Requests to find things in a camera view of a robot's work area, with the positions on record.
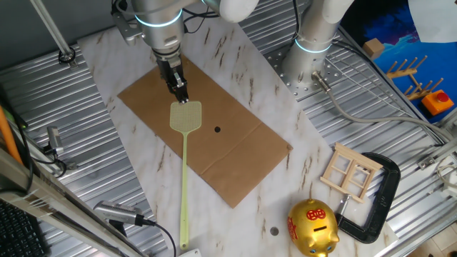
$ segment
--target fly swatter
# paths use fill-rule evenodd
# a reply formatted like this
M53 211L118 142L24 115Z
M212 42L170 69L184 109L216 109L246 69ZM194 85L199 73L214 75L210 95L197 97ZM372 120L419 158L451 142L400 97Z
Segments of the fly swatter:
M174 102L170 110L170 127L183 134L183 186L181 197L181 223L179 226L179 247L189 247L189 216L187 214L187 135L201 126L201 103L187 104Z

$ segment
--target black dot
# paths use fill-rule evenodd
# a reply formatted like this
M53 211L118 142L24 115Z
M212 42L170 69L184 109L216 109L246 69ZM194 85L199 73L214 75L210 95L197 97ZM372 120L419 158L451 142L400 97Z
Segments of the black dot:
M279 230L277 227L272 227L272 228L270 228L270 233L273 236L277 236L279 234Z

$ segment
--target fly swatter handle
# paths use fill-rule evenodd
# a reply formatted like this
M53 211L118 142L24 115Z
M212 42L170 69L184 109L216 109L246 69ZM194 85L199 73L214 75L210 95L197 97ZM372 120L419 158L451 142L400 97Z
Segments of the fly swatter handle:
M179 247L181 250L186 250L189 247L189 215L187 214L187 133L183 133L183 136L183 186L181 197Z

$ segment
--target black c-clamp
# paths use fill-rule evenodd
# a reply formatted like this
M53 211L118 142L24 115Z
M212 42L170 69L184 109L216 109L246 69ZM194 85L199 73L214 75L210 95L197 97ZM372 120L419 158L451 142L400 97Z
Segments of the black c-clamp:
M391 209L393 198L400 183L400 168L391 159L377 153L363 153L362 155L381 164L386 171L376 197L371 207L368 218L363 227L355 224L343 216L342 213L335 213L339 229L362 243L373 243L378 239L379 234L386 222L387 214Z

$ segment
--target white paper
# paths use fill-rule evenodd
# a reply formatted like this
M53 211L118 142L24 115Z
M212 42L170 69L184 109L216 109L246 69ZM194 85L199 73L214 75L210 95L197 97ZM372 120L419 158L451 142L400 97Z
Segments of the white paper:
M455 0L408 0L414 25L422 42L457 41Z

